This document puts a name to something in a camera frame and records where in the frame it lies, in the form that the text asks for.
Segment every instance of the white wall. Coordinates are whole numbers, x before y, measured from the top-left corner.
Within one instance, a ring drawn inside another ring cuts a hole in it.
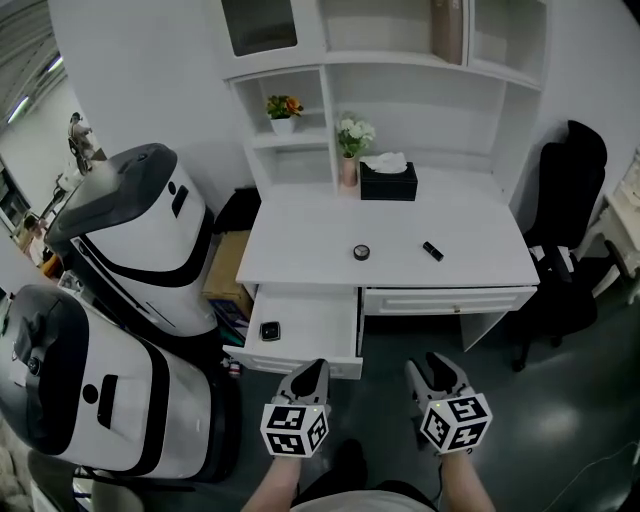
[[[568,119],[604,139],[609,158],[603,192],[622,179],[640,144],[640,25],[622,0],[554,0],[550,36],[536,144],[511,203],[522,229],[535,219],[542,146],[558,140]]]
[[[148,142],[178,152],[219,210],[253,180],[213,62],[208,0],[50,0],[78,98],[107,156]]]
[[[26,117],[11,123],[0,135],[0,156],[37,214],[51,201],[58,175],[68,165],[76,165],[67,141],[74,112],[82,110],[70,81],[65,79]]]
[[[176,149],[219,208],[251,182],[212,55],[209,0],[50,0],[58,45],[107,155],[150,141]],[[542,145],[567,119],[598,131],[612,190],[640,143],[640,27],[622,0],[554,0],[549,74],[512,207],[535,216]]]

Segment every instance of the flower vase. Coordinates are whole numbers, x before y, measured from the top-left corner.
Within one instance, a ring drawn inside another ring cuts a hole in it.
[[[286,119],[271,119],[271,127],[276,135],[291,135],[296,128],[295,117],[287,117]]]
[[[356,170],[355,157],[342,159],[342,184],[345,187],[355,187],[358,184],[358,172]]]

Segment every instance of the forearm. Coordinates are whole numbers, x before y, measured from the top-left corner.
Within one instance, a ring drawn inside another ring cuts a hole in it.
[[[491,498],[465,452],[442,456],[442,481],[451,512],[495,512]]]
[[[301,461],[276,457],[242,512],[288,512],[300,479]]]

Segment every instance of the white desk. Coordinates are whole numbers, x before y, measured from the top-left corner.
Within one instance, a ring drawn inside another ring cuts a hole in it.
[[[237,276],[259,285],[256,307],[247,344],[232,355],[282,372],[324,357],[333,376],[359,378],[365,315],[458,314],[468,350],[519,309],[538,275],[491,177],[420,169],[419,184],[415,202],[301,195],[263,203]],[[426,240],[441,262],[422,248]],[[353,257],[358,244],[370,248],[368,260]],[[280,322],[280,341],[259,339],[267,321]]]

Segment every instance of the tissue box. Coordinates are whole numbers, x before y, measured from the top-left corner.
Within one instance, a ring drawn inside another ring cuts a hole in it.
[[[415,201],[418,177],[413,162],[398,174],[382,174],[360,163],[360,199],[383,201]]]

